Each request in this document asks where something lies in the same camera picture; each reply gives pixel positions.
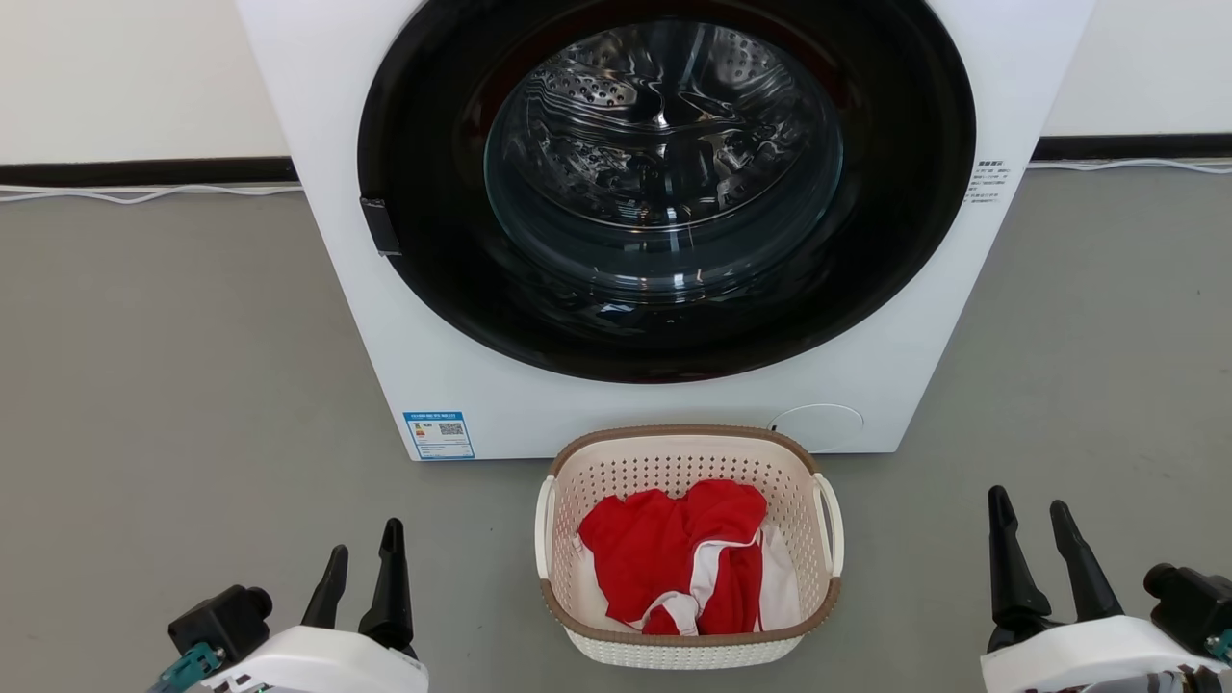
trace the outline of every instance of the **white handle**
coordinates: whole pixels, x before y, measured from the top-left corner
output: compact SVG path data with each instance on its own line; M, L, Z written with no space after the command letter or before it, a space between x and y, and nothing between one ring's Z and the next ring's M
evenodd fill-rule
M834 494L834 488L825 477L814 474L817 480L817 524L822 528L822 552L825 555L825 567L830 571L830 577L843 575L843 512L839 511L839 498ZM827 531L825 514L830 515L829 531Z
M552 522L556 515L556 477L549 476L540 486L540 499L535 504L535 566L540 580L547 580L552 570Z

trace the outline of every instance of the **cable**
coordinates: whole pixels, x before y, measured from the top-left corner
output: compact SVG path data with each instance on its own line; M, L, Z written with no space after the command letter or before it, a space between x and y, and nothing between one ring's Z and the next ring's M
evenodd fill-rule
M1232 174L1232 166L1228 168L1215 168L1204 166L1199 164L1189 164L1185 162L1175 162L1172 159L1124 159L1119 162L1099 162L1099 163L1078 163L1078 162L1034 162L1026 165L1027 169L1056 169L1064 171L1105 171L1109 169L1122 169L1126 166L1147 166L1147 168L1172 168L1172 169L1184 169L1186 171L1205 173L1205 174Z
M270 187L223 187L219 185L177 185L175 187L31 187L26 185L0 185L0 192L18 195L0 196L0 202L25 202L27 200L46 200L48 197L89 197L116 205L139 205L179 192L225 194L245 197L265 197L282 192L302 192L301 185ZM137 197L116 197L116 195L137 195Z

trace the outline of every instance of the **front-loading washing machine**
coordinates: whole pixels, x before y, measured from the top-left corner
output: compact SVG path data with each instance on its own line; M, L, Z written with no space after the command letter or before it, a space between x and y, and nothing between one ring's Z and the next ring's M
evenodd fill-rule
M897 449L1094 0L238 0L410 455Z

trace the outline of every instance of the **gray floor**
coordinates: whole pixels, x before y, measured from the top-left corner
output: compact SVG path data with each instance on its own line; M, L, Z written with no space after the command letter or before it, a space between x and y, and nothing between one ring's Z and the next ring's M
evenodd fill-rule
M0 206L0 675L142 691L174 617L238 582L286 628L338 543L354 628L398 515L434 691L977 691L993 483L1062 618L1055 497L1132 614L1157 561L1232 575L1230 259L1232 178L1030 175L902 450L822 460L834 615L772 667L659 673L545 609L545 462L408 461L301 197Z

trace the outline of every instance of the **laundry basket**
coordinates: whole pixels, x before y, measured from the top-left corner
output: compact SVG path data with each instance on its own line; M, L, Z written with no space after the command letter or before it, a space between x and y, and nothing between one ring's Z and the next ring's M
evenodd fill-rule
M679 498L706 478L756 487L782 531L800 586L803 621L740 635L642 635L601 614L585 586L578 525L607 496L660 488ZM790 438L731 425L650 425L601 430L570 443L552 464L535 511L535 559L547 607L588 657L658 670L711 670L772 662L816 629L839 596L843 518L829 482Z

